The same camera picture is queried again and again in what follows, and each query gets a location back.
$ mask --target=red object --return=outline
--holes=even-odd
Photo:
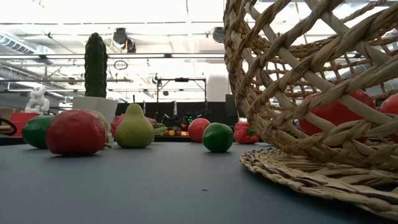
[[[316,94],[307,96],[304,99],[303,103],[306,101],[313,100],[319,94],[320,93],[316,93]],[[368,96],[362,90],[356,90],[355,92],[351,93],[350,96],[352,96],[353,98],[359,100],[360,102],[370,106],[371,108],[375,108],[373,100],[370,98],[370,96]],[[338,101],[332,102],[329,105],[319,106],[319,107],[311,110],[310,112],[317,115],[320,118],[323,118],[323,119],[326,119],[326,120],[332,122],[336,126],[339,124],[348,122],[348,121],[357,121],[357,120],[363,119],[362,117],[360,117],[360,115],[352,112],[346,106],[342,105]],[[309,136],[322,132],[322,130],[320,128],[313,125],[312,123],[310,123],[309,121],[307,121],[304,118],[299,119],[299,123],[300,123],[301,130]],[[364,141],[366,141],[366,138],[361,138],[361,139],[357,139],[357,140],[364,142]]]
[[[118,128],[119,124],[122,123],[122,120],[124,118],[124,114],[120,115],[120,116],[116,116],[112,123],[111,123],[111,134],[112,137],[115,137],[115,133],[116,133],[116,128]]]
[[[11,115],[11,122],[15,124],[17,133],[13,134],[11,137],[22,137],[22,128],[24,128],[28,120],[38,115],[38,113],[13,113]]]
[[[260,135],[248,122],[238,122],[234,127],[234,140],[239,144],[254,144],[260,141]]]
[[[85,110],[67,110],[55,116],[45,136],[50,151],[63,156],[88,156],[105,144],[104,124]]]
[[[112,137],[115,137],[115,133],[116,133],[116,128],[118,128],[119,124],[122,123],[124,118],[124,114],[121,114],[119,116],[116,116],[112,123],[111,123],[111,134]],[[152,118],[147,118],[147,120],[150,122],[151,125],[157,124],[155,119]]]
[[[194,142],[201,142],[203,133],[210,122],[205,118],[194,119],[188,126],[189,136]]]
[[[380,106],[380,112],[398,115],[398,94],[394,94],[388,99],[384,100],[384,102]],[[390,134],[389,137],[394,142],[398,142],[398,136],[396,136],[395,134]]]

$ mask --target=gray table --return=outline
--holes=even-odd
[[[155,142],[64,158],[3,146],[0,223],[389,223],[250,173],[239,155],[259,147],[212,154],[201,144]]]

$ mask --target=lime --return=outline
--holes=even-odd
[[[220,123],[211,123],[203,133],[203,145],[211,152],[226,152],[232,146],[232,129]]]

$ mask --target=red bell pepper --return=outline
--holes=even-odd
[[[234,140],[239,144],[254,144],[260,141],[260,135],[248,122],[238,122],[234,127]]]

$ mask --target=woven placemat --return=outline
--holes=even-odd
[[[398,190],[384,192],[372,188],[396,183],[398,173],[332,162],[317,163],[278,149],[244,152],[240,161],[251,172],[297,192],[353,203],[368,212],[398,221]]]

